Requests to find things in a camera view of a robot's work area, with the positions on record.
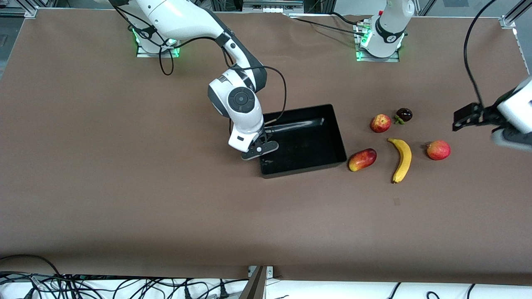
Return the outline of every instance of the white floor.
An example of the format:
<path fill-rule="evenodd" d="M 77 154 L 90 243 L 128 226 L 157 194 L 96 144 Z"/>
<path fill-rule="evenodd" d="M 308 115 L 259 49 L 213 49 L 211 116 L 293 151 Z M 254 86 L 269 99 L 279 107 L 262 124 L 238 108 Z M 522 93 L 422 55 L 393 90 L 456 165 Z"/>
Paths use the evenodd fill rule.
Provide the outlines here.
<path fill-rule="evenodd" d="M 209 287 L 216 286 L 218 279 L 202 279 L 193 281 L 204 281 Z M 92 288 L 116 289 L 122 280 L 94 280 L 86 281 L 85 284 Z M 183 282 L 183 279 L 175 279 L 176 284 Z M 131 295 L 142 287 L 144 282 L 138 282 L 117 292 L 115 299 L 136 299 Z M 227 284 L 226 289 L 229 294 L 241 292 L 246 282 L 241 281 Z M 289 281 L 289 280 L 269 280 L 266 287 L 266 299 L 279 299 L 287 296 L 288 299 L 386 299 L 389 298 L 395 283 L 356 283 L 356 282 L 329 282 L 329 281 Z M 403 283 L 397 289 L 394 299 L 425 299 L 428 291 L 435 292 L 441 299 L 465 299 L 470 285 L 466 284 L 426 284 L 426 283 Z M 2 299 L 24 298 L 31 288 L 30 283 L 9 283 L 0 286 L 0 297 Z M 150 289 L 145 299 L 165 299 L 171 293 L 171 287 L 160 287 L 160 290 Z M 204 285 L 191 286 L 189 288 L 193 299 L 204 294 Z M 100 291 L 103 299 L 111 299 L 113 292 Z M 219 288 L 211 294 L 220 295 Z M 174 299 L 184 298 L 184 290 L 180 288 L 174 295 Z M 476 285 L 471 291 L 470 299 L 530 299 L 532 298 L 532 286 L 503 286 L 503 285 Z M 43 299 L 53 299 L 50 294 L 43 294 Z"/>

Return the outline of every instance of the green led light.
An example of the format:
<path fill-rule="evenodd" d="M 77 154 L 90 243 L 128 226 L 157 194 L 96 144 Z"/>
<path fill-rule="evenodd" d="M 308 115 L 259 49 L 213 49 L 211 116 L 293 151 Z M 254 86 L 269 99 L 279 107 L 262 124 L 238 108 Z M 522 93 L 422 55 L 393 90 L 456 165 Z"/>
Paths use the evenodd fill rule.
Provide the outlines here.
<path fill-rule="evenodd" d="M 138 41 L 137 33 L 134 30 L 133 30 L 133 35 L 135 36 L 135 41 L 137 42 L 137 44 L 140 44 L 140 42 Z"/>

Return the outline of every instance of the table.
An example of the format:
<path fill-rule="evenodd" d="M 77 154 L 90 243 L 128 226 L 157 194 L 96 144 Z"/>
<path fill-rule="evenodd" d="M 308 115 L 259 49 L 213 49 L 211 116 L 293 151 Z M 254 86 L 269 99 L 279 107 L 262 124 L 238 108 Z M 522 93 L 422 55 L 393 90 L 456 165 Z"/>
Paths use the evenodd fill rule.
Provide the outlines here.
<path fill-rule="evenodd" d="M 227 146 L 227 119 L 207 99 L 226 69 L 215 43 L 181 49 L 166 77 L 157 59 L 135 58 L 114 11 L 41 10 L 0 81 L 2 255 L 41 254 L 65 273 L 241 277 L 267 264 L 300 280 L 530 281 L 530 154 L 492 144 L 492 128 L 451 131 L 475 100 L 462 61 L 471 19 L 413 18 L 400 63 L 368 63 L 349 34 L 281 14 L 220 18 L 283 72 L 288 109 L 331 103 L 348 155 L 372 147 L 375 164 L 265 180 Z M 478 21 L 469 51 L 486 102 L 527 75 L 496 19 Z M 258 97 L 264 112 L 281 108 L 276 74 Z M 407 125 L 370 131 L 401 107 Z M 396 185 L 388 137 L 413 150 Z M 447 160 L 424 155 L 435 139 L 451 145 Z"/>

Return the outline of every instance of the black cable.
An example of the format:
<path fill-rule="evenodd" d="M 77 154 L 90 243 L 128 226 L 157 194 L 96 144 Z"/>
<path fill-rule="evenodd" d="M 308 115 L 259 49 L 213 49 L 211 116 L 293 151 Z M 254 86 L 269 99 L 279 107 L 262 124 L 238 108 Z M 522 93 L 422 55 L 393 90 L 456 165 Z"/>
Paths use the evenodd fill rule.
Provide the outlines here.
<path fill-rule="evenodd" d="M 117 296 L 117 292 L 118 292 L 118 290 L 120 290 L 120 287 L 121 287 L 123 284 L 125 284 L 126 281 L 127 281 L 127 280 L 123 281 L 122 283 L 120 283 L 120 284 L 118 285 L 118 287 L 116 288 L 116 290 L 115 290 L 114 293 L 113 293 L 113 299 L 115 299 L 115 297 Z"/>
<path fill-rule="evenodd" d="M 220 299 L 226 299 L 227 297 L 229 297 L 229 294 L 227 294 L 226 284 L 220 278 Z"/>
<path fill-rule="evenodd" d="M 146 279 L 146 283 L 143 284 L 142 287 L 131 296 L 131 298 L 133 298 L 138 292 L 140 292 L 138 299 L 142 299 L 143 292 L 146 290 L 148 285 L 150 285 L 152 282 L 153 280 Z"/>
<path fill-rule="evenodd" d="M 41 275 L 41 274 L 32 274 L 32 276 L 44 276 L 44 275 Z M 88 291 L 88 290 L 89 290 L 89 291 L 91 291 L 91 292 L 116 292 L 116 291 L 118 291 L 118 290 L 120 290 L 120 289 L 124 289 L 124 288 L 130 287 L 130 286 L 136 284 L 137 282 L 140 281 L 140 279 L 133 281 L 131 284 L 128 284 L 128 285 L 122 286 L 123 284 L 125 284 L 125 283 L 127 283 L 127 282 L 129 282 L 129 281 L 132 281 L 132 279 L 126 279 L 126 280 L 124 280 L 123 282 L 121 282 L 121 283 L 118 285 L 118 287 L 117 287 L 116 289 L 92 288 L 92 287 L 89 287 L 89 286 L 83 284 L 83 286 L 88 287 L 88 288 L 78 288 L 78 290 L 80 290 L 80 291 Z M 66 292 L 66 291 L 65 291 L 65 290 L 63 290 L 63 291 L 56 290 L 55 292 Z"/>
<path fill-rule="evenodd" d="M 427 299 L 432 299 L 432 298 L 430 298 L 430 295 L 434 295 L 434 296 L 436 296 L 436 299 L 439 299 L 438 294 L 434 293 L 434 292 L 431 291 L 431 290 L 428 291 L 427 294 L 426 294 Z"/>
<path fill-rule="evenodd" d="M 245 279 L 235 279 L 235 280 L 230 280 L 230 281 L 226 281 L 224 282 L 223 284 L 226 285 L 226 284 L 232 284 L 232 283 L 236 283 L 238 281 L 248 281 L 249 279 L 245 278 Z M 213 290 L 219 288 L 221 286 L 221 284 L 217 285 L 217 286 L 214 286 L 210 289 L 207 290 L 207 292 L 201 294 L 197 299 L 201 299 L 201 297 L 205 296 L 205 299 L 208 297 L 209 293 L 212 292 Z"/>
<path fill-rule="evenodd" d="M 7 273 L 10 273 L 11 275 L 18 275 L 20 277 L 23 277 L 23 278 L 26 278 L 27 280 L 31 281 L 33 283 L 33 280 L 32 280 L 32 277 L 46 277 L 47 279 L 41 281 L 41 284 L 43 286 L 45 286 L 48 291 L 46 290 L 41 290 L 39 288 L 37 288 L 37 291 L 38 292 L 42 292 L 42 293 L 51 293 L 52 296 L 54 296 L 55 299 L 59 299 L 58 297 L 55 296 L 54 293 L 59 293 L 60 295 L 63 296 L 63 298 L 66 298 L 66 293 L 70 292 L 71 293 L 71 296 L 72 296 L 72 299 L 76 299 L 76 294 L 77 294 L 77 298 L 78 299 L 82 299 L 82 291 L 91 291 L 93 292 L 94 294 L 96 294 L 98 296 L 98 298 L 94 297 L 95 299 L 103 299 L 103 297 L 101 296 L 100 293 L 98 293 L 97 291 L 98 290 L 104 290 L 104 291 L 108 291 L 108 292 L 112 292 L 113 290 L 107 290 L 107 289 L 94 289 L 90 286 L 87 286 L 84 284 L 84 281 L 75 281 L 73 280 L 72 278 L 68 278 L 68 276 L 62 276 L 62 277 L 56 277 L 56 276 L 50 276 L 50 275 L 44 275 L 44 274 L 25 274 L 25 273 L 20 273 L 20 272 L 7 272 Z M 19 280 L 21 279 L 20 277 L 17 277 L 17 278 L 12 278 L 12 279 L 8 279 L 8 280 L 5 280 L 3 282 L 0 283 L 0 285 L 3 285 L 3 284 L 6 284 L 6 283 L 9 283 L 11 281 L 14 281 L 14 280 Z M 51 286 L 53 287 L 52 283 L 54 281 L 57 282 L 57 290 L 52 290 L 48 285 L 46 285 L 45 282 L 47 281 L 50 281 L 51 283 Z M 66 281 L 66 284 L 67 284 L 67 288 L 66 289 L 63 289 L 62 286 L 61 286 L 61 282 L 62 281 Z"/>
<path fill-rule="evenodd" d="M 338 31 L 342 31 L 342 32 L 347 32 L 347 33 L 355 34 L 355 35 L 358 35 L 358 36 L 364 36 L 364 33 L 362 33 L 362 32 L 355 32 L 355 31 L 352 31 L 352 30 L 345 30 L 345 29 L 336 28 L 336 27 L 333 27 L 333 26 L 320 24 L 320 23 L 316 23 L 316 22 L 312 22 L 312 21 L 308 21 L 308 20 L 302 20 L 302 19 L 299 19 L 299 18 L 295 18 L 294 20 L 298 20 L 298 21 L 301 21 L 301 22 L 310 23 L 310 24 L 314 24 L 314 25 L 318 25 L 318 26 L 322 26 L 322 27 L 325 27 L 325 28 L 334 29 L 334 30 L 338 30 Z"/>
<path fill-rule="evenodd" d="M 393 299 L 393 297 L 395 296 L 395 292 L 397 291 L 397 288 L 399 288 L 399 285 L 401 285 L 401 283 L 397 283 L 392 291 L 392 294 L 390 295 L 390 297 L 388 297 L 388 299 Z"/>
<path fill-rule="evenodd" d="M 186 286 L 193 286 L 193 285 L 199 285 L 199 284 L 203 284 L 205 285 L 205 287 L 207 288 L 207 296 L 205 298 L 207 298 L 209 296 L 209 285 L 204 283 L 203 281 L 198 281 L 198 282 L 195 282 L 195 283 L 187 283 Z"/>
<path fill-rule="evenodd" d="M 84 294 L 84 295 L 86 295 L 86 296 L 89 296 L 89 297 L 92 298 L 92 299 L 98 299 L 97 297 L 94 297 L 93 295 L 87 294 L 87 293 L 85 293 L 85 292 L 80 292 L 80 294 Z"/>
<path fill-rule="evenodd" d="M 130 25 L 137 33 L 138 35 L 142 38 L 142 39 L 146 39 L 148 40 L 150 43 L 158 46 L 158 47 L 162 47 L 163 45 L 159 45 L 158 43 L 154 42 L 151 38 L 149 37 L 145 37 L 143 34 L 141 34 L 142 32 L 142 29 L 139 29 L 137 28 L 135 25 L 133 25 L 133 23 L 131 23 L 129 21 L 129 19 L 123 15 L 123 13 L 125 13 L 126 15 L 129 15 L 129 16 L 132 16 L 133 18 L 137 19 L 137 20 L 140 20 L 142 23 L 146 24 L 148 27 L 152 27 L 152 25 L 150 25 L 148 22 L 144 21 L 143 19 L 137 17 L 136 15 L 132 14 L 132 13 L 129 13 L 123 9 L 121 9 L 120 7 L 118 6 L 113 6 L 114 10 L 116 10 L 118 12 L 118 14 L 128 23 L 128 25 Z M 155 30 L 155 33 L 159 36 L 159 38 L 161 40 L 163 40 L 163 37 L 159 34 L 159 32 L 157 32 L 157 30 Z"/>
<path fill-rule="evenodd" d="M 30 281 L 31 285 L 32 285 L 32 289 L 30 289 L 30 291 L 26 294 L 26 296 L 24 297 L 24 299 L 27 299 L 27 297 L 29 297 L 30 299 L 33 297 L 33 292 L 34 291 L 37 291 L 37 294 L 39 294 L 39 299 L 43 299 L 43 296 L 42 294 L 40 293 L 40 290 L 39 290 L 39 286 L 37 286 L 37 284 L 35 284 L 35 282 L 31 279 L 30 276 L 26 275 L 26 274 L 22 274 L 22 273 L 15 273 L 15 275 L 19 275 L 19 276 L 25 276 L 27 277 L 27 279 Z"/>
<path fill-rule="evenodd" d="M 33 259 L 39 259 L 41 261 L 44 261 L 45 263 L 47 263 L 50 267 L 52 267 L 52 269 L 54 270 L 54 272 L 61 276 L 61 274 L 59 273 L 59 270 L 54 266 L 54 264 L 52 264 L 51 261 L 47 260 L 46 258 L 42 257 L 42 256 L 39 256 L 39 255 L 34 255 L 34 254 L 13 254 L 13 255 L 8 255 L 8 256 L 4 256 L 3 258 L 0 258 L 0 261 L 1 260 L 5 260 L 5 259 L 12 259 L 12 258 L 33 258 Z"/>
<path fill-rule="evenodd" d="M 176 283 L 173 281 L 173 279 L 172 279 L 172 288 L 176 289 Z M 173 298 L 173 292 L 167 297 L 167 299 L 172 299 L 172 298 Z"/>
<path fill-rule="evenodd" d="M 163 49 L 164 49 L 163 47 L 159 48 L 159 66 L 161 67 L 161 71 L 163 72 L 163 74 L 165 76 L 169 76 L 169 75 L 171 75 L 173 73 L 173 66 L 174 66 L 174 64 L 173 64 L 173 55 L 172 55 L 172 52 L 168 49 L 168 54 L 170 54 L 170 60 L 172 61 L 172 68 L 170 69 L 170 72 L 167 73 L 167 72 L 165 72 L 164 67 L 163 67 L 163 60 L 162 60 Z"/>
<path fill-rule="evenodd" d="M 331 13 L 329 13 L 329 14 L 331 14 L 331 15 L 335 15 L 335 16 L 339 17 L 342 21 L 344 21 L 344 22 L 346 22 L 346 23 L 348 23 L 348 24 L 356 25 L 356 22 L 352 22 L 352 21 L 350 21 L 350 20 L 344 18 L 343 15 L 341 15 L 341 14 L 339 14 L 339 13 L 337 13 L 337 12 L 331 12 Z"/>
<path fill-rule="evenodd" d="M 184 43 L 182 43 L 182 44 L 180 44 L 180 45 L 177 45 L 177 46 L 175 46 L 175 47 L 172 47 L 172 49 L 181 48 L 181 47 L 183 47 L 184 45 L 186 45 L 186 44 L 188 44 L 188 43 L 190 43 L 190 42 L 192 42 L 192 41 L 198 40 L 198 39 L 215 40 L 214 38 L 212 38 L 212 37 L 207 37 L 207 36 L 205 36 L 205 37 L 191 38 L 191 39 L 187 40 L 186 42 L 184 42 Z"/>
<path fill-rule="evenodd" d="M 279 74 L 281 76 L 281 79 L 282 79 L 282 84 L 284 86 L 284 89 L 285 89 L 285 98 L 283 100 L 283 104 L 282 104 L 282 110 L 281 110 L 281 113 L 279 114 L 279 116 L 277 116 L 275 119 L 272 119 L 270 121 L 267 121 L 265 122 L 264 124 L 271 124 L 271 123 L 274 123 L 276 121 L 278 121 L 281 116 L 285 113 L 285 108 L 286 108 L 286 94 L 287 94 L 287 88 L 286 88 L 286 80 L 285 80 L 285 76 L 282 75 L 282 73 L 276 69 L 276 68 L 272 68 L 272 67 L 269 67 L 267 65 L 260 65 L 258 67 L 250 67 L 250 68 L 240 68 L 240 67 L 233 67 L 231 65 L 229 65 L 229 63 L 227 62 L 227 55 L 226 55 L 226 51 L 222 51 L 223 52 L 223 59 L 225 60 L 226 62 L 226 65 L 229 69 L 232 69 L 232 70 L 242 70 L 242 71 L 246 71 L 246 70 L 254 70 L 254 69 L 268 69 L 268 70 L 272 70 L 272 71 L 275 71 L 277 74 Z"/>
<path fill-rule="evenodd" d="M 229 52 L 227 52 L 225 48 L 222 48 L 222 51 L 224 52 L 224 55 L 227 55 L 227 57 L 229 57 L 229 61 L 231 61 L 231 65 L 235 64 L 232 60 L 231 55 L 229 55 Z"/>
<path fill-rule="evenodd" d="M 190 295 L 190 291 L 188 290 L 188 286 L 185 286 L 185 299 L 192 299 Z"/>
<path fill-rule="evenodd" d="M 471 294 L 471 291 L 473 290 L 473 287 L 475 286 L 475 284 L 472 284 L 469 289 L 467 290 L 467 299 L 469 299 L 469 295 Z"/>
<path fill-rule="evenodd" d="M 186 285 L 186 284 L 187 284 L 187 282 L 188 282 L 188 281 L 190 281 L 190 280 L 192 280 L 192 279 L 190 279 L 190 278 L 187 278 L 187 279 L 185 280 L 185 282 L 184 282 L 184 283 L 182 283 L 182 284 L 178 285 L 178 286 L 177 286 L 177 288 L 175 288 L 175 289 L 174 289 L 174 290 L 172 291 L 172 293 L 170 293 L 170 295 L 168 295 L 167 299 L 171 299 L 171 298 L 173 297 L 174 293 L 175 293 L 175 292 L 177 292 L 177 290 L 179 290 L 179 288 L 180 288 L 180 287 L 182 287 L 182 286 Z"/>
<path fill-rule="evenodd" d="M 142 292 L 144 290 L 144 288 L 146 288 L 146 285 L 149 284 L 149 283 L 151 283 L 151 280 L 146 279 L 146 283 L 143 284 L 142 287 L 140 287 L 136 292 L 134 292 L 133 295 L 129 296 L 129 298 L 133 299 L 133 297 L 135 297 L 135 295 L 137 295 L 137 293 Z"/>
<path fill-rule="evenodd" d="M 477 22 L 480 15 L 486 10 L 491 4 L 493 4 L 497 0 L 491 0 L 486 4 L 482 9 L 477 13 L 473 21 L 471 22 L 471 25 L 469 25 L 469 29 L 467 30 L 467 34 L 465 35 L 464 40 L 464 64 L 465 64 L 465 70 L 467 71 L 467 75 L 469 76 L 469 80 L 471 80 L 471 83 L 473 84 L 473 88 L 475 89 L 475 94 L 477 94 L 478 103 L 480 104 L 480 108 L 484 109 L 484 102 L 482 101 L 482 97 L 480 96 L 480 91 L 478 90 L 478 85 L 475 79 L 473 78 L 473 74 L 471 73 L 471 69 L 469 68 L 469 61 L 467 58 L 467 45 L 469 43 L 469 37 L 471 36 L 471 31 L 473 30 L 473 26 Z"/>
<path fill-rule="evenodd" d="M 152 289 L 156 289 L 156 290 L 158 290 L 159 292 L 163 293 L 163 298 L 166 298 L 166 293 L 165 293 L 163 290 L 161 290 L 161 289 L 159 289 L 158 287 L 155 287 L 154 285 L 152 285 L 152 286 L 150 286 L 150 287 L 144 292 L 144 294 L 142 295 L 142 297 L 140 297 L 139 299 L 144 298 L 144 296 L 146 295 L 146 293 L 148 292 L 148 290 L 149 290 L 150 288 L 152 288 Z"/>

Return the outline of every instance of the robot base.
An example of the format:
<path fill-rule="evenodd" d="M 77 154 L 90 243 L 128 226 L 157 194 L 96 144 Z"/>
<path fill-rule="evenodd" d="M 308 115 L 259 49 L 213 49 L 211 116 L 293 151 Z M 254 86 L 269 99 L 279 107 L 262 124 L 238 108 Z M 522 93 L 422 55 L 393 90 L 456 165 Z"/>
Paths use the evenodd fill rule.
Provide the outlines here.
<path fill-rule="evenodd" d="M 353 25 L 353 31 L 355 32 L 362 32 L 367 33 L 368 28 L 371 26 L 368 26 L 366 24 L 369 24 L 369 19 L 364 19 L 363 22 L 360 22 L 360 25 Z M 371 55 L 368 50 L 366 50 L 364 47 L 361 46 L 362 40 L 364 39 L 363 36 L 354 35 L 355 37 L 355 50 L 356 50 L 356 60 L 357 61 L 370 61 L 370 62 L 399 62 L 399 50 L 395 50 L 395 52 L 390 56 L 386 58 L 380 58 L 375 57 Z"/>
<path fill-rule="evenodd" d="M 179 57 L 179 48 L 177 49 L 166 49 L 163 53 L 161 53 L 161 57 L 163 58 L 170 58 L 170 53 L 172 57 L 178 58 Z M 137 57 L 150 57 L 150 58 L 158 58 L 159 53 L 148 53 L 146 52 L 141 46 L 137 44 Z"/>

